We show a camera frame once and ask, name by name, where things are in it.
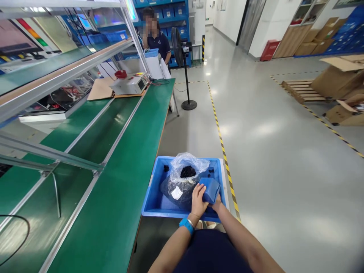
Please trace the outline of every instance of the person's hand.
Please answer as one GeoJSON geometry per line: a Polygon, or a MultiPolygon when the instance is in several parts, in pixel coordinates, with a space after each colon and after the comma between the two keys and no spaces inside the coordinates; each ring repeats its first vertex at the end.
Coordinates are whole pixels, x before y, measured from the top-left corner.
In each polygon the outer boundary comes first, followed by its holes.
{"type": "Polygon", "coordinates": [[[221,196],[220,196],[220,194],[218,194],[216,197],[215,204],[211,205],[211,207],[215,212],[217,212],[219,210],[220,206],[223,206],[223,204],[221,203],[221,196]]]}
{"type": "Polygon", "coordinates": [[[204,184],[197,183],[196,187],[193,189],[192,192],[192,209],[191,213],[196,215],[198,218],[201,218],[202,214],[204,214],[208,202],[202,201],[202,195],[204,195],[204,192],[206,190],[206,186],[204,184]]]}

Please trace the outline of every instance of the door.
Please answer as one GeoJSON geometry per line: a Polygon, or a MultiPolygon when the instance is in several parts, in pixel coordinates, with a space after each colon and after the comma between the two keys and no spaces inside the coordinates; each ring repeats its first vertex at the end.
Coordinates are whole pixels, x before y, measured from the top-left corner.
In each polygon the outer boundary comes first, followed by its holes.
{"type": "Polygon", "coordinates": [[[246,14],[243,16],[243,28],[238,38],[238,44],[244,51],[249,52],[251,42],[253,41],[255,31],[258,27],[260,16],[262,15],[263,8],[266,0],[248,0],[248,8],[246,14]]]}
{"type": "Polygon", "coordinates": [[[213,17],[215,15],[215,0],[206,0],[206,18],[205,25],[213,24],[213,17]]]}

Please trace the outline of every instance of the computer screen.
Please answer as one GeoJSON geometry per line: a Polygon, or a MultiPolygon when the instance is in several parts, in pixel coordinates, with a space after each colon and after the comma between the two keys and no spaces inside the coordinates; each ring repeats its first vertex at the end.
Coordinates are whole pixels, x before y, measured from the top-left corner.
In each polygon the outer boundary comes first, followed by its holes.
{"type": "Polygon", "coordinates": [[[0,20],[0,55],[14,56],[42,51],[10,20],[0,20]]]}

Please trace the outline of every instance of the fan stand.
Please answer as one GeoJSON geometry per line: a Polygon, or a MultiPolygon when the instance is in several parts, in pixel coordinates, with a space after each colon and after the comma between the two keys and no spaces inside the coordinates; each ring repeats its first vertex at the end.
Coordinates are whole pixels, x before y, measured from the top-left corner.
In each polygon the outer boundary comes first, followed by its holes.
{"type": "Polygon", "coordinates": [[[187,100],[184,101],[181,105],[184,110],[193,110],[197,107],[197,102],[194,100],[190,100],[190,91],[188,89],[188,77],[187,77],[187,63],[186,63],[186,54],[183,54],[183,61],[185,63],[185,75],[186,75],[186,88],[187,88],[187,100]]]}

